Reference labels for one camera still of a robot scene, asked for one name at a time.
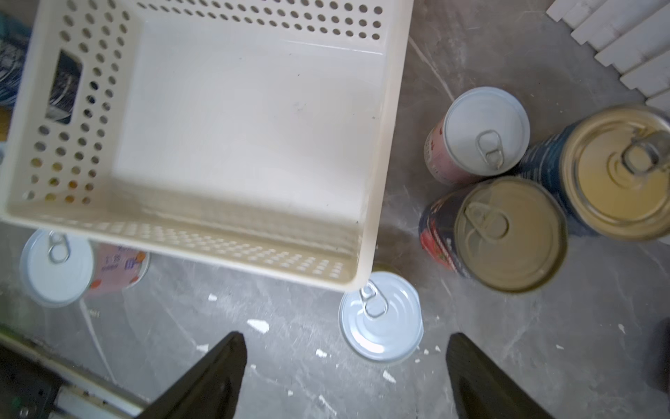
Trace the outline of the green label white-top can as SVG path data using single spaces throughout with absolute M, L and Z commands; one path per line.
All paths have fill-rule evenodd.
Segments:
M 345 293 L 338 320 L 349 347 L 375 363 L 408 358 L 424 335 L 419 294 L 393 271 L 374 271 L 361 289 Z

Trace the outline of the red black gold-top can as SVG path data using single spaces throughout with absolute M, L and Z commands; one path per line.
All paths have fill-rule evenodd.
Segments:
M 422 213 L 418 230 L 433 260 L 504 293 L 526 293 L 547 283 L 568 249 L 558 202 L 539 184 L 514 176 L 438 198 Z

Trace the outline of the pink label white-top can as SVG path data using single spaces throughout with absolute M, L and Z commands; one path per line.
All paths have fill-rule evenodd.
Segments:
M 460 187 L 515 167 L 530 145 L 530 120 L 522 103 L 496 87 L 460 95 L 431 130 L 424 161 L 439 183 Z

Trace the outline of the dark blue silver-top can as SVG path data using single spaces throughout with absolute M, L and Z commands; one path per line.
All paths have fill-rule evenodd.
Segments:
M 16 106 L 31 30 L 5 13 L 1 13 L 1 108 Z M 82 65 L 66 52 L 59 54 L 54 73 L 46 117 L 62 124 L 72 119 L 80 84 Z

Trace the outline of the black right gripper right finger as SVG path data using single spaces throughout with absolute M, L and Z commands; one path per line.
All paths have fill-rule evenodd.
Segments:
M 449 337 L 446 363 L 458 417 L 551 417 L 465 333 Z

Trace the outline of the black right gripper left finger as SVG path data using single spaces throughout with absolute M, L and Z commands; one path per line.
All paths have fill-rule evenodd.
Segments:
M 229 333 L 139 417 L 234 417 L 247 361 L 244 336 Z

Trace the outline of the pink dotted white-top can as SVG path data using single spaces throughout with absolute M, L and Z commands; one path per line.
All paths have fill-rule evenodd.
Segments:
M 36 230 L 26 242 L 19 277 L 43 307 L 66 307 L 83 297 L 119 293 L 139 284 L 151 254 L 53 230 Z

